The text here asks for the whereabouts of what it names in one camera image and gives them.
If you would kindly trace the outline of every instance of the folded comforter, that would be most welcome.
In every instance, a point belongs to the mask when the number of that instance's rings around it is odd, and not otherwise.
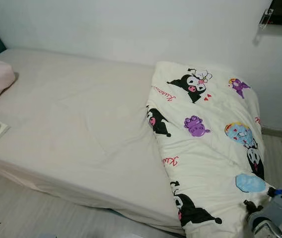
[[[244,200],[268,199],[259,104],[244,79],[159,62],[146,118],[187,237],[242,236]]]

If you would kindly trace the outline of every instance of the white fitted sheet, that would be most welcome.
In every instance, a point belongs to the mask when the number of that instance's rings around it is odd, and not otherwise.
[[[183,234],[152,130],[153,68],[11,49],[19,79],[0,96],[0,175]]]

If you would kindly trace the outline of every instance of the purple cartoon character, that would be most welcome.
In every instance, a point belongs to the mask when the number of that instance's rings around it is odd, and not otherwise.
[[[244,82],[241,82],[238,78],[232,78],[229,81],[229,84],[232,85],[232,88],[236,90],[236,92],[242,97],[244,98],[244,95],[242,93],[242,90],[244,88],[250,88],[247,84],[245,84]]]
[[[191,116],[191,118],[185,118],[184,127],[189,130],[189,132],[194,137],[200,137],[205,133],[210,133],[211,131],[205,129],[205,126],[202,124],[202,119],[197,116]]]

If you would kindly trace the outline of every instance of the gray floor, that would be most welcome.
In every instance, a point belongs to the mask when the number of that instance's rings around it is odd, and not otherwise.
[[[265,135],[264,141],[266,179],[282,188],[282,138]],[[79,206],[0,177],[0,238],[39,238],[42,234],[58,238],[175,237],[107,210]]]

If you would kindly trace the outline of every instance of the cartoon print blanket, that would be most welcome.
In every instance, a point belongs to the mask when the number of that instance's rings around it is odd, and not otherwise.
[[[244,233],[244,200],[268,199],[258,99],[226,72],[159,62],[146,105],[187,237]]]

